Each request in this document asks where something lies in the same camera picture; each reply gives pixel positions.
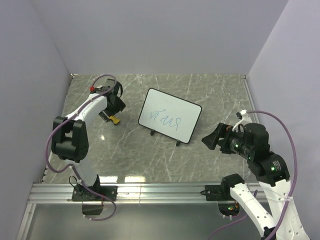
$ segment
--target white wall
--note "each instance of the white wall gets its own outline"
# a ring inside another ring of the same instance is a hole
[[[288,0],[31,0],[70,73],[247,74]]]
[[[289,0],[256,59],[248,82],[255,107],[277,115],[292,133],[298,157],[293,193],[311,239],[320,239],[320,1]],[[284,157],[293,177],[289,140],[268,116],[259,118],[271,146]]]
[[[70,75],[26,0],[0,1],[0,239],[13,240]]]

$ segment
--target yellow object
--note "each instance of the yellow object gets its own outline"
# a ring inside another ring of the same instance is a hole
[[[114,125],[120,123],[120,119],[116,118],[115,116],[109,116],[108,118],[113,122]]]

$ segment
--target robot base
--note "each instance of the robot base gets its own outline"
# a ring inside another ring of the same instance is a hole
[[[94,185],[90,186],[89,188],[113,201],[115,201],[117,198],[118,186],[101,186],[99,177],[97,177]],[[77,184],[73,188],[71,200],[73,202],[101,202],[101,204],[82,204],[82,213],[84,215],[100,215],[104,208],[103,202],[109,202],[104,198],[93,195],[80,184]]]

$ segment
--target blue marker writing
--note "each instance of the blue marker writing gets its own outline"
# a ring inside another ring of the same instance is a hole
[[[171,125],[171,123],[170,123],[170,127],[176,127],[176,131],[178,131],[178,125],[179,125],[179,123],[181,123],[181,118],[180,117],[177,117],[176,119],[175,119],[175,125]]]
[[[167,125],[168,123],[170,123],[170,125],[171,125],[173,119],[171,118],[169,121],[166,122],[166,120],[168,119],[168,117],[169,117],[169,116],[166,116],[166,117],[164,117],[164,118],[161,118],[160,122],[162,122],[162,120],[163,120],[163,125]]]
[[[152,118],[154,117],[153,121],[156,121],[156,117],[158,117],[159,113],[165,112],[165,111],[166,111],[166,110],[163,109],[162,111],[153,111],[153,112],[150,112],[150,119],[152,119]]]

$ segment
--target metal frame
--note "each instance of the metal frame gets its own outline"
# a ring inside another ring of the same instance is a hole
[[[254,102],[253,102],[251,94],[250,94],[250,89],[249,89],[248,82],[247,82],[247,75],[241,75],[241,77],[242,77],[242,81],[243,81],[243,84],[244,84],[246,95],[247,95],[247,97],[249,99],[250,106],[251,106],[252,110],[256,110]],[[254,119],[255,123],[257,123],[257,124],[260,123],[258,115],[256,113],[253,113],[253,119]]]
[[[216,204],[206,201],[200,192],[205,185],[220,185],[220,182],[171,182],[171,183],[102,183],[103,186],[118,186],[116,204]],[[258,182],[248,183],[250,191],[258,190],[259,202],[267,202]],[[37,204],[100,204],[99,201],[71,201],[73,187],[69,184],[41,184],[32,186],[17,240],[26,240]]]

